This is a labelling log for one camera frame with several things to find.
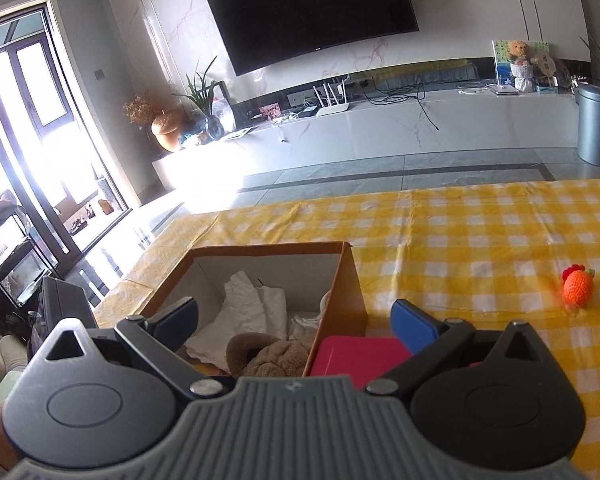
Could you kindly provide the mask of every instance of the flat screen tv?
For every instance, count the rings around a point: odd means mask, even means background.
[[[207,0],[236,75],[352,41],[418,30],[410,0]]]

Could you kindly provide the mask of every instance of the crocheted carrot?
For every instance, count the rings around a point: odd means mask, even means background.
[[[584,307],[593,295],[593,277],[596,271],[585,270],[583,265],[572,265],[562,272],[564,299],[574,307]]]

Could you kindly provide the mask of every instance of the yellow checkered tablecloth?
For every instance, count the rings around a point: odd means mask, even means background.
[[[600,478],[600,180],[410,190],[275,204],[173,221],[96,310],[101,326],[142,310],[192,247],[348,241],[370,315],[396,298],[478,328],[532,321],[582,398],[573,458]],[[568,315],[563,269],[596,271],[586,310]]]

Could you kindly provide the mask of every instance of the cardboard box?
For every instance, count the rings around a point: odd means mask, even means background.
[[[309,375],[318,346],[328,336],[365,335],[365,303],[351,246],[346,242],[193,249],[164,280],[142,315],[151,317],[161,307],[192,296],[201,306],[200,329],[215,319],[224,301],[224,284],[239,270],[255,286],[282,288],[288,316],[317,314],[320,300],[331,291],[304,375]]]

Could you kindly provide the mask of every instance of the trash can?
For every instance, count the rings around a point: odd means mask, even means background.
[[[578,156],[594,166],[600,166],[600,86],[587,84],[580,93],[580,129]]]

